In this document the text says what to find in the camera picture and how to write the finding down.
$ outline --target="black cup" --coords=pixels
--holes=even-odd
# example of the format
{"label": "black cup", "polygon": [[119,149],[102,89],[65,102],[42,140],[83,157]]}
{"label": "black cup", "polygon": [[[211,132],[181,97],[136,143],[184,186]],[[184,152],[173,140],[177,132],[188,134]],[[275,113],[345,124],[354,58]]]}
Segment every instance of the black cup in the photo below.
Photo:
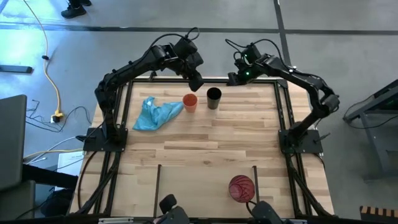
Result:
{"label": "black cup", "polygon": [[215,110],[218,107],[218,103],[221,99],[221,90],[216,87],[212,87],[207,90],[207,107],[211,110]]}

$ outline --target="red ball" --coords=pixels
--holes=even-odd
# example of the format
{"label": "red ball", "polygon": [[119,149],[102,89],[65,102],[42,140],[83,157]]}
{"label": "red ball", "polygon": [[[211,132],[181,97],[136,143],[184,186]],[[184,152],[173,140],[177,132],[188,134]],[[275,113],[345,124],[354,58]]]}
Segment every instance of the red ball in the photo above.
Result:
{"label": "red ball", "polygon": [[253,181],[245,175],[237,175],[229,182],[229,194],[239,203],[249,202],[254,197]]}

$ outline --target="concrete floor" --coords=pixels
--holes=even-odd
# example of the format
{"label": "concrete floor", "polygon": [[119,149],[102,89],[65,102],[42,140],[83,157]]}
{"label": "concrete floor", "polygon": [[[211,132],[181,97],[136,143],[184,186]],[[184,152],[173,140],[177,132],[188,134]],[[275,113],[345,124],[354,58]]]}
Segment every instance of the concrete floor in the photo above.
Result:
{"label": "concrete floor", "polygon": [[[90,119],[96,105],[93,91],[103,75],[139,58],[152,40],[163,34],[162,30],[193,26],[215,28],[202,31],[195,41],[205,60],[199,67],[203,76],[226,76],[236,70],[232,59],[234,50],[225,44],[225,38],[240,44],[268,38],[281,46],[280,34],[272,31],[281,28],[274,7],[278,1],[273,0],[94,0],[93,5],[86,8],[87,15],[71,20],[60,17],[59,12],[67,6],[63,1],[28,2],[43,24],[54,25],[46,26],[51,29],[47,31],[51,58],[48,72],[61,92],[63,112],[85,106]],[[323,140],[323,148],[335,213],[358,219],[360,205],[398,209],[398,181],[363,181],[364,175],[378,171],[378,161],[365,132],[351,129],[342,121],[350,105],[397,78],[398,54],[394,46],[398,45],[398,3],[394,0],[279,2],[286,29],[319,31],[315,35],[286,31],[292,64],[322,76],[340,95],[340,110],[318,126],[321,133],[331,133]],[[25,94],[28,108],[34,106],[30,100],[39,100],[37,114],[49,119],[57,99],[42,71],[41,55],[45,50],[42,32],[30,26],[36,21],[22,1],[0,0],[0,11],[0,64],[34,68],[30,75],[0,73],[0,98]],[[98,32],[70,31],[68,26],[154,29],[153,32]],[[328,35],[327,30],[337,30],[342,35]],[[358,30],[365,31],[365,35],[352,35]],[[387,32],[368,35],[369,30]],[[161,43],[175,41],[171,37]],[[261,52],[276,54],[273,46],[261,44],[259,48]],[[71,115],[62,133],[50,133],[27,124],[24,154],[46,150],[65,138],[85,134],[88,126],[83,110]],[[72,140],[59,149],[79,147],[82,144]],[[57,164],[56,153],[46,157],[46,161],[36,165]]]}

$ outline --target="blue towel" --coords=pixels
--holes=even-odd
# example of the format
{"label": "blue towel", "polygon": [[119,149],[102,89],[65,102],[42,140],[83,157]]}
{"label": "blue towel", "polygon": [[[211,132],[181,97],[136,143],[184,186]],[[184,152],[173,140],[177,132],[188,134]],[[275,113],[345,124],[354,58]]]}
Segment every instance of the blue towel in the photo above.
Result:
{"label": "blue towel", "polygon": [[182,108],[182,102],[164,103],[163,106],[155,106],[155,98],[150,96],[142,103],[142,111],[136,124],[132,127],[138,131],[155,131],[164,123],[177,116]]}

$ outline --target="orange cup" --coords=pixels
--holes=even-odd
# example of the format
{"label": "orange cup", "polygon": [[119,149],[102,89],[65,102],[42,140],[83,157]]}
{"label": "orange cup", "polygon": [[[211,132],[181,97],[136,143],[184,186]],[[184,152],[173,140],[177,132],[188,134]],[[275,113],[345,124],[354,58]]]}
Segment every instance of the orange cup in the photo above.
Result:
{"label": "orange cup", "polygon": [[189,93],[182,98],[182,103],[187,112],[193,113],[197,108],[198,98],[194,94]]}

